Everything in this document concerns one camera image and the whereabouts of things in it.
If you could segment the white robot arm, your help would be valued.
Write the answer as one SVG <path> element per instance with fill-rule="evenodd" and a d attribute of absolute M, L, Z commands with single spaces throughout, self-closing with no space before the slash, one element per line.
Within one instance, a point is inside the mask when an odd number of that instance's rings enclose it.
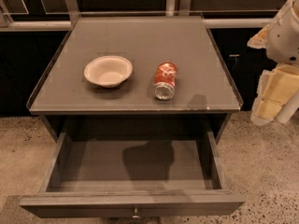
<path fill-rule="evenodd" d="M 288 0 L 247 46 L 265 49 L 267 58 L 277 64 L 259 78 L 251 121 L 288 122 L 299 108 L 299 0 Z"/>

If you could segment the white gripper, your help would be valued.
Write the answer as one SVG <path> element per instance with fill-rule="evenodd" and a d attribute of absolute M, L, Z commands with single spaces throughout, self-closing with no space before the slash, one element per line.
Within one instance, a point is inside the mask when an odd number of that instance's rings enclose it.
<path fill-rule="evenodd" d="M 288 0 L 247 46 L 266 48 L 267 57 L 279 63 L 260 76 L 251 121 L 259 126 L 288 122 L 299 108 L 299 0 Z"/>

